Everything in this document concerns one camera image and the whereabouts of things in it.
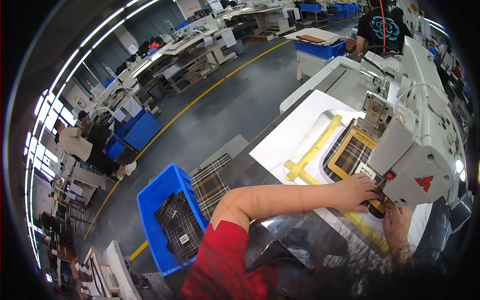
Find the hand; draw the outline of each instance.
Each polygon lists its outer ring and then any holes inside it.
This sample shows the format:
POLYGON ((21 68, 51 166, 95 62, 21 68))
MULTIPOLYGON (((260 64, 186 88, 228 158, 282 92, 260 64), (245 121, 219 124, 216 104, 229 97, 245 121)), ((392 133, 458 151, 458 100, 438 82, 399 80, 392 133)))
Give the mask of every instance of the hand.
POLYGON ((409 251, 408 229, 412 221, 412 212, 408 205, 398 207, 393 202, 386 202, 384 217, 385 238, 390 245, 390 251, 397 253, 400 250, 409 251))
POLYGON ((333 188, 331 207, 339 211, 367 213, 368 208, 360 203, 378 198, 378 195, 372 192, 375 189, 375 180, 368 178, 365 173, 347 177, 331 186, 333 188))

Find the white sneaker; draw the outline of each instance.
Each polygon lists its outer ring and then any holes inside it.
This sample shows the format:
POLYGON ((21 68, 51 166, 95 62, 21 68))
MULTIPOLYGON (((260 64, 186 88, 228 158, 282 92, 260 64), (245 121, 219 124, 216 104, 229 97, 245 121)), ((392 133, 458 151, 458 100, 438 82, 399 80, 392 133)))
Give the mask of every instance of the white sneaker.
POLYGON ((131 164, 128 164, 125 166, 125 174, 127 174, 127 176, 130 176, 132 174, 133 171, 135 171, 135 169, 137 168, 137 162, 134 161, 132 162, 131 164))

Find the black cap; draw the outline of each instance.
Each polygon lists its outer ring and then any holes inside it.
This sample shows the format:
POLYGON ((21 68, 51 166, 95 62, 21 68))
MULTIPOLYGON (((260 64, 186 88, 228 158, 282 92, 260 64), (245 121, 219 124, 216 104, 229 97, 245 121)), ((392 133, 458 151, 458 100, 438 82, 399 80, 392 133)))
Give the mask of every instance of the black cap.
POLYGON ((78 113, 78 119, 81 120, 87 116, 87 113, 84 110, 80 110, 78 113))

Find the black pants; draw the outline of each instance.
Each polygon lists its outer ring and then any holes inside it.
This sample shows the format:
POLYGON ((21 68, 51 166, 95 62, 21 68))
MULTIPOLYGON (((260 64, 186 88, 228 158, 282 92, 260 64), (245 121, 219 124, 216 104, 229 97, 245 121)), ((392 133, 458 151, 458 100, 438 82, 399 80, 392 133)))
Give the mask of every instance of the black pants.
POLYGON ((111 175, 113 172, 117 172, 120 168, 120 165, 113 160, 111 160, 102 150, 92 147, 92 152, 88 157, 86 163, 94 166, 100 172, 103 172, 106 175, 111 175))

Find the person in black t-shirt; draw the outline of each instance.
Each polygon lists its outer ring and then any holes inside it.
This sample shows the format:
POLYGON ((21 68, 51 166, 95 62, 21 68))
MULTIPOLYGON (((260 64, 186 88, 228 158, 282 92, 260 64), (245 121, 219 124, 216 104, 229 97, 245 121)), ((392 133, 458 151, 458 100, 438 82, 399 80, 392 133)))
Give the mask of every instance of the person in black t-shirt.
MULTIPOLYGON (((357 53, 365 47, 368 41, 369 46, 384 44, 384 24, 382 20, 382 10, 380 9, 381 0, 369 0, 372 11, 363 15, 359 20, 357 33, 357 53)), ((387 5, 382 2, 385 17, 385 46, 392 47, 395 50, 403 50, 405 36, 412 37, 408 27, 389 11, 387 5)), ((373 52, 380 54, 382 48, 373 49, 373 52)))

